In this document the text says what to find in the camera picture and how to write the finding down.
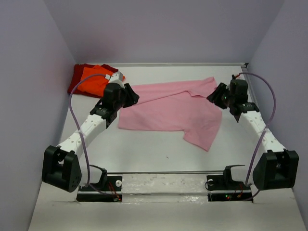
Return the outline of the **pink t shirt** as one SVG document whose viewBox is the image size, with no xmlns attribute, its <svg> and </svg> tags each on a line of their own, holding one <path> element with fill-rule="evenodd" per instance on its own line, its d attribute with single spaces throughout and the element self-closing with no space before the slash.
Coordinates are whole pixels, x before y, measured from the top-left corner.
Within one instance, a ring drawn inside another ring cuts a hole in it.
<svg viewBox="0 0 308 231">
<path fill-rule="evenodd" d="M 222 111 L 207 100 L 216 80 L 135 85 L 136 105 L 120 110 L 119 129 L 183 131 L 185 141 L 209 151 L 222 122 Z"/>
</svg>

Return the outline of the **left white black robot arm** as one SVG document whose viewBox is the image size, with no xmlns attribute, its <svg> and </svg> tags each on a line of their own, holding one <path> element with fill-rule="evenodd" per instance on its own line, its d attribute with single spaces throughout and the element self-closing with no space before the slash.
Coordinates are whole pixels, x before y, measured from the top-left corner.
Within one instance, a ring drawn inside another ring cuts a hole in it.
<svg viewBox="0 0 308 231">
<path fill-rule="evenodd" d="M 69 193 L 83 186 L 103 189 L 108 181 L 107 170 L 89 163 L 87 147 L 113 123 L 121 108 L 133 106 L 138 100 L 130 84 L 108 83 L 84 123 L 76 124 L 77 130 L 62 143 L 47 147 L 42 181 Z"/>
</svg>

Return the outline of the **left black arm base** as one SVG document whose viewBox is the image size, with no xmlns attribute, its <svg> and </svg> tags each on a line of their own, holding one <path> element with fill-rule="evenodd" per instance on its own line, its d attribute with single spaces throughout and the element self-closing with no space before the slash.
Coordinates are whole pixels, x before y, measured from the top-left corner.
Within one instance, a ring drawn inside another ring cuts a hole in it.
<svg viewBox="0 0 308 231">
<path fill-rule="evenodd" d="M 79 187 L 77 191 L 76 200 L 78 202 L 100 202 L 100 203 L 121 203 L 122 202 L 122 184 L 123 176 L 111 174 L 108 175 L 108 179 L 103 188 L 96 189 L 102 192 L 102 194 L 90 186 Z"/>
</svg>

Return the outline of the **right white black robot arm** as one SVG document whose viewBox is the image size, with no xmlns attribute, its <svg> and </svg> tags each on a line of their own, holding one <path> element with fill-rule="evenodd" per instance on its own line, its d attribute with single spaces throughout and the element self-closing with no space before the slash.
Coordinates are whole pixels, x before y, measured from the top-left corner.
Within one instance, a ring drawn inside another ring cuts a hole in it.
<svg viewBox="0 0 308 231">
<path fill-rule="evenodd" d="M 224 169 L 222 185 L 232 189 L 239 182 L 255 185 L 260 191 L 292 188 L 295 184 L 299 156 L 287 150 L 263 121 L 258 106 L 248 101 L 248 83 L 232 76 L 229 85 L 220 83 L 207 99 L 221 109 L 228 109 L 256 141 L 248 166 L 233 165 Z"/>
</svg>

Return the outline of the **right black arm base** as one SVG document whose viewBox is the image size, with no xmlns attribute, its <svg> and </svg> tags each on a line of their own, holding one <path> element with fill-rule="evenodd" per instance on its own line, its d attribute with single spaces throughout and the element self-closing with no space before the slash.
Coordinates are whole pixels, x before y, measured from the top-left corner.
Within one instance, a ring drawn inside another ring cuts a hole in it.
<svg viewBox="0 0 308 231">
<path fill-rule="evenodd" d="M 205 189 L 209 202 L 252 201 L 250 187 L 243 182 L 225 181 L 223 175 L 207 175 Z"/>
</svg>

